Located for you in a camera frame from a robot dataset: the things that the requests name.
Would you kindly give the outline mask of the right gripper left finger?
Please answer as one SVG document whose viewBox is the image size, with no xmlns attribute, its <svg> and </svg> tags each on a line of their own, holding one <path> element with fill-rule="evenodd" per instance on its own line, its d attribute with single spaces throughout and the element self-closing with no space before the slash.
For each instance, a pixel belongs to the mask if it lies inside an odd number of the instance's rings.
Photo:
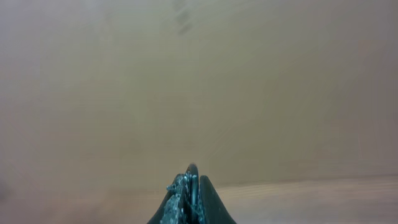
<svg viewBox="0 0 398 224">
<path fill-rule="evenodd" d="M 177 174 L 166 187 L 167 193 L 159 208 L 147 224 L 184 224 L 187 222 L 187 202 L 190 173 Z"/>
</svg>

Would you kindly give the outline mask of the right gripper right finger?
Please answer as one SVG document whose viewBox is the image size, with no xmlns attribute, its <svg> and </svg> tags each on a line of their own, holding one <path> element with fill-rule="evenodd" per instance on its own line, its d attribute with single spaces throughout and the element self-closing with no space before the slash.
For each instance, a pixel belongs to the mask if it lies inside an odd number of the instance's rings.
<svg viewBox="0 0 398 224">
<path fill-rule="evenodd" d="M 200 177 L 199 187 L 205 224 L 237 224 L 228 213 L 208 176 Z"/>
</svg>

